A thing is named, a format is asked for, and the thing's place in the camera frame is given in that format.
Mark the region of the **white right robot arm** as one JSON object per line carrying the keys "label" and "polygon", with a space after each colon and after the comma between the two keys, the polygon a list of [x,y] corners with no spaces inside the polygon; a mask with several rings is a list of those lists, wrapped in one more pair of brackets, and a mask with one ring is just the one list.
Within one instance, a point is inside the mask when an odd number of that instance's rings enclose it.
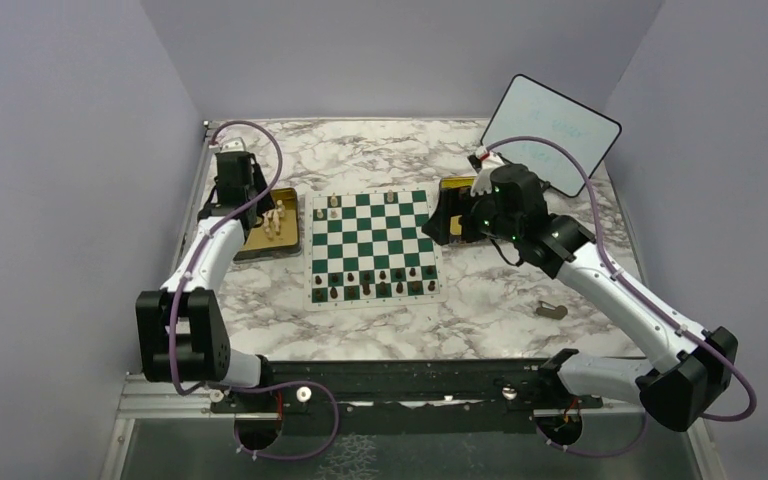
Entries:
{"label": "white right robot arm", "polygon": [[738,340],[674,311],[628,277],[597,238],[569,215],[548,210],[538,176],[522,165],[487,168],[466,186],[440,187],[423,233],[451,241],[456,219],[465,243],[507,242],[527,263],[575,290],[618,326],[644,357],[633,361],[569,351],[555,355],[537,380],[539,398],[560,407],[574,396],[640,405],[660,425],[686,431],[727,389]]}

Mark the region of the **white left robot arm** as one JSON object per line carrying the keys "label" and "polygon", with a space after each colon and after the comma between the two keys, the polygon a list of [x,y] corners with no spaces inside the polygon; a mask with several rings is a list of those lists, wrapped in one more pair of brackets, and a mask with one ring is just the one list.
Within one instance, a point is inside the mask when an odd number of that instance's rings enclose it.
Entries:
{"label": "white left robot arm", "polygon": [[150,382],[236,387],[245,407],[273,401],[264,360],[230,345],[217,292],[260,216],[274,205],[254,154],[216,155],[216,199],[198,214],[196,237],[174,273],[136,304],[142,369]]}

